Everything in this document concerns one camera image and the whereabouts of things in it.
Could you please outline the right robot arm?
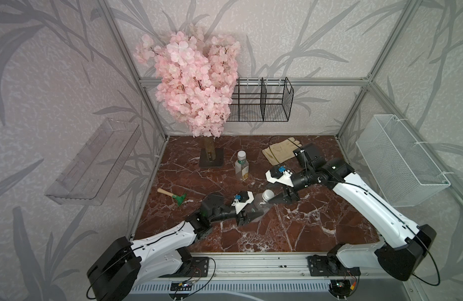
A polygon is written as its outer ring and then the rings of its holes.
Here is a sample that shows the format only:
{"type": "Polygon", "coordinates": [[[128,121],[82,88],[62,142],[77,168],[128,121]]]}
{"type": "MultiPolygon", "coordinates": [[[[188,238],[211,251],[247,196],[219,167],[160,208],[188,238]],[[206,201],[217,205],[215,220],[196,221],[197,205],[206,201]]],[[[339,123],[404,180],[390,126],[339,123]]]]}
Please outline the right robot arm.
{"type": "Polygon", "coordinates": [[[299,191],[321,184],[351,204],[381,236],[377,243],[335,246],[327,254],[330,272],[339,275],[339,268],[380,268],[397,280],[409,280],[429,255],[436,231],[428,224],[419,226],[398,212],[342,158],[327,161],[314,144],[296,148],[294,155],[302,167],[299,173],[283,166],[266,172],[269,183],[283,187],[270,203],[293,203],[300,199],[299,191]]]}

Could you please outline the white bottle cap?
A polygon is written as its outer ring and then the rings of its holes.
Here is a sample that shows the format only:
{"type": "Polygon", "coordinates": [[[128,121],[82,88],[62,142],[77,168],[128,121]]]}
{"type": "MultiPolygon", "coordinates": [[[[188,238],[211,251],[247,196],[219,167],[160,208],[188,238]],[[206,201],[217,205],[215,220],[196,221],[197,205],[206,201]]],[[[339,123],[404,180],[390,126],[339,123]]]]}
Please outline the white bottle cap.
{"type": "Polygon", "coordinates": [[[265,201],[265,202],[269,202],[272,198],[275,197],[275,193],[270,190],[270,189],[266,189],[262,194],[261,194],[261,198],[265,201]]]}
{"type": "Polygon", "coordinates": [[[238,156],[239,161],[243,161],[243,160],[246,159],[246,152],[241,150],[241,151],[238,152],[237,156],[238,156]]]}

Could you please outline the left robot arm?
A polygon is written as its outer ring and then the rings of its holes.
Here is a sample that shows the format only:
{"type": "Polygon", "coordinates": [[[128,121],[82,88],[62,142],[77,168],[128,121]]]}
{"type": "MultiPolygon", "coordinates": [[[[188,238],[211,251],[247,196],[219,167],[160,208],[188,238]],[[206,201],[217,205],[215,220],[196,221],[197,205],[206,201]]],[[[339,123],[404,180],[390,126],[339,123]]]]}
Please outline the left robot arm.
{"type": "Polygon", "coordinates": [[[187,247],[206,238],[214,223],[233,219],[238,226],[258,221],[269,209],[272,191],[242,191],[230,205],[220,193],[207,195],[201,206],[176,226],[141,240],[120,237],[89,268],[89,300],[123,300],[137,285],[172,275],[191,260],[187,247]]]}

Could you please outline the clear bottle with yellow label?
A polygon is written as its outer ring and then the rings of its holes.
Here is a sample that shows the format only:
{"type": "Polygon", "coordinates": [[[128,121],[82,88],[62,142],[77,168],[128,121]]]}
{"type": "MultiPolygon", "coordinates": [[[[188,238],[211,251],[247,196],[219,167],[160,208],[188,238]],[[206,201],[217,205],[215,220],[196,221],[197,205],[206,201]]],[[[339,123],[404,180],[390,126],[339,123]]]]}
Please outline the clear bottle with yellow label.
{"type": "Polygon", "coordinates": [[[249,176],[249,162],[247,159],[239,161],[238,157],[235,162],[235,176],[240,181],[246,181],[249,176]]]}

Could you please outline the clear bottle with blue label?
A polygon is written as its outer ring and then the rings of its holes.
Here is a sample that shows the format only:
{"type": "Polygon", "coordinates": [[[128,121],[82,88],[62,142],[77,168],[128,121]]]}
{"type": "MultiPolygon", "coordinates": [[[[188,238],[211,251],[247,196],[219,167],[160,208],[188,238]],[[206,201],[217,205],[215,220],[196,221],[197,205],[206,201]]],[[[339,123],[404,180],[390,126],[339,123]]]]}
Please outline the clear bottle with blue label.
{"type": "Polygon", "coordinates": [[[266,199],[265,193],[261,193],[256,195],[253,203],[251,204],[251,212],[252,213],[260,213],[261,215],[265,215],[271,208],[271,204],[268,203],[266,199]]]}

